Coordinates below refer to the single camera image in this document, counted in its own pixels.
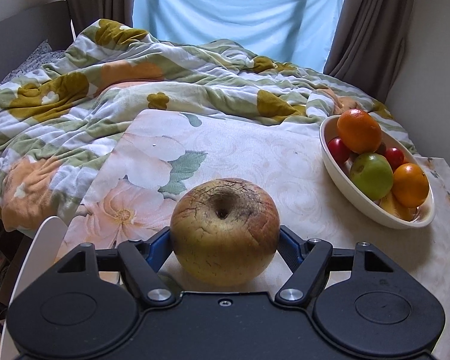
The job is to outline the white chair back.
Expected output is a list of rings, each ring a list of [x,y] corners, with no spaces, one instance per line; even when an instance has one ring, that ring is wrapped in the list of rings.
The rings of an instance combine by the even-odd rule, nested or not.
[[[67,225],[57,216],[45,219],[40,225],[17,275],[9,308],[20,293],[54,264],[67,230]]]

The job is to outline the green apple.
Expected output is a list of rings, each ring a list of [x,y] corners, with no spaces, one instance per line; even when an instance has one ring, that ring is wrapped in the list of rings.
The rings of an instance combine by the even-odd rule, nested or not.
[[[393,170],[381,154],[360,154],[349,171],[353,184],[370,200],[379,201],[393,187]]]

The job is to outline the patterned grey pillow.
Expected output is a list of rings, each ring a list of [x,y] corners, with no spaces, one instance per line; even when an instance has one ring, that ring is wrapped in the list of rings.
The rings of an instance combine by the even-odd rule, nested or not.
[[[46,63],[53,63],[65,54],[63,49],[53,50],[47,40],[42,41],[32,53],[18,67],[9,72],[1,81],[1,84],[11,81],[16,77],[40,68]]]

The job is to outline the brown right curtain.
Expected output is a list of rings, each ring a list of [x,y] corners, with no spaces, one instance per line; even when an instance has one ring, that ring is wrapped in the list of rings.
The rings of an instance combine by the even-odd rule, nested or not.
[[[415,0],[345,0],[323,72],[385,102],[405,54]]]

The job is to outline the grey headboard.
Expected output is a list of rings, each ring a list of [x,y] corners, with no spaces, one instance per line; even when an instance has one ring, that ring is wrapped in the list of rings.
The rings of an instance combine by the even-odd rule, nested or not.
[[[73,41],[65,0],[23,10],[0,22],[0,80],[18,67],[42,42],[64,50]]]

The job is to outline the striped floral duvet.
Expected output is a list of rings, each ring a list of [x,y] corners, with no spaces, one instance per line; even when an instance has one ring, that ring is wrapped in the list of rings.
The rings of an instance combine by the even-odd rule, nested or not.
[[[111,19],[83,30],[50,63],[0,85],[0,220],[32,233],[70,221],[122,134],[146,109],[241,119],[314,135],[349,108],[367,111],[407,149],[381,102],[337,78],[256,55],[230,40],[160,41]]]

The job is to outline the red cherry tomato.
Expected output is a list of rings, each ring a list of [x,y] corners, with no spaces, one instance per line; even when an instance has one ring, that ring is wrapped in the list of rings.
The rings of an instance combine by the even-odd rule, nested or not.
[[[404,164],[405,161],[404,153],[397,147],[388,147],[385,150],[385,158],[393,170]]]
[[[331,139],[328,141],[327,147],[337,164],[343,165],[349,160],[351,150],[345,145],[341,138],[335,137]]]

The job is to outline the large orange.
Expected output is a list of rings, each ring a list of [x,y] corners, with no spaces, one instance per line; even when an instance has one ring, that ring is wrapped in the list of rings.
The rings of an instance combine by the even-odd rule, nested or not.
[[[359,109],[348,110],[339,117],[337,133],[344,144],[359,155],[376,152],[382,141],[379,124]]]

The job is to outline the cream oval fruit bowl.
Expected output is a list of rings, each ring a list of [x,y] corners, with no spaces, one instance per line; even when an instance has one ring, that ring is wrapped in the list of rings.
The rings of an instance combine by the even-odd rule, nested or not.
[[[365,216],[394,229],[433,222],[436,206],[424,170],[368,113],[328,117],[319,138],[333,183]]]

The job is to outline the yellow russet apple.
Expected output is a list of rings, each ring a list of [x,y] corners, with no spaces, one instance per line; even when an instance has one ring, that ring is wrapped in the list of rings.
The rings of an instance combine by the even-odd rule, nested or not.
[[[238,178],[199,184],[181,197],[170,218],[170,238],[182,268],[220,287],[261,275],[279,237],[280,215],[272,197]]]

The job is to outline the light blue sheet curtain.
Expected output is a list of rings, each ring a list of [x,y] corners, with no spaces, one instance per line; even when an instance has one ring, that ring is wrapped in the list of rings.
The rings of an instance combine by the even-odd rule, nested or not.
[[[135,0],[132,21],[162,41],[235,41],[257,55],[321,72],[345,0]]]

